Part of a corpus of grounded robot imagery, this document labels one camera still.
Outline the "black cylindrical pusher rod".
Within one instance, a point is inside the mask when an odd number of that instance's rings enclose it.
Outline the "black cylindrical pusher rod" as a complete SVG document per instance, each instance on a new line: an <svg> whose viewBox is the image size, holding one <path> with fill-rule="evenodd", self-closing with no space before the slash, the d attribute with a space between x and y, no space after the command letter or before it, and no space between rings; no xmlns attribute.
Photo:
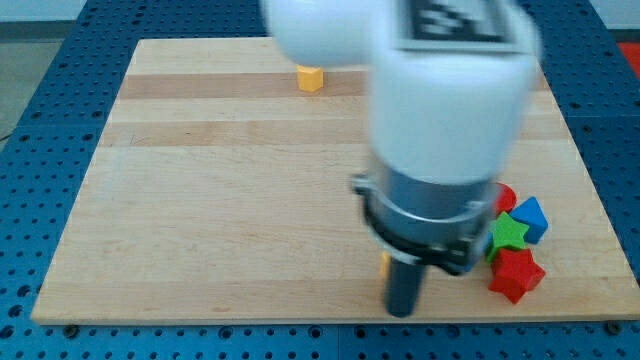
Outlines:
<svg viewBox="0 0 640 360"><path fill-rule="evenodd" d="M384 305L390 315L404 318L414 312L425 273L425 265L390 258L384 290Z"/></svg>

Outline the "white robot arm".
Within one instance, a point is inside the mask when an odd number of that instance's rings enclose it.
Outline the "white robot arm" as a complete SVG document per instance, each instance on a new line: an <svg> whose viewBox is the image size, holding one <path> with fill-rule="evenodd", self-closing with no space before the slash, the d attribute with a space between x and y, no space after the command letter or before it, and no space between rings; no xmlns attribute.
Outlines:
<svg viewBox="0 0 640 360"><path fill-rule="evenodd" d="M466 273L487 246L496 180L538 78L539 32L514 1L260 8L293 62L369 69L369 162L352 188L390 256L386 310L409 316L428 267Z"/></svg>

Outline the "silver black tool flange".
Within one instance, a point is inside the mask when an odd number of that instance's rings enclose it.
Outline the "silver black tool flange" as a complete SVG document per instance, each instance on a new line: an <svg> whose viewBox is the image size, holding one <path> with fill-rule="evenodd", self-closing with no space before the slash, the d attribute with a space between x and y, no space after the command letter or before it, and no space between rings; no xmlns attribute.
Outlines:
<svg viewBox="0 0 640 360"><path fill-rule="evenodd" d="M392 258L459 276L483 256L497 184L438 184L412 178L373 157L351 178L370 234Z"/></svg>

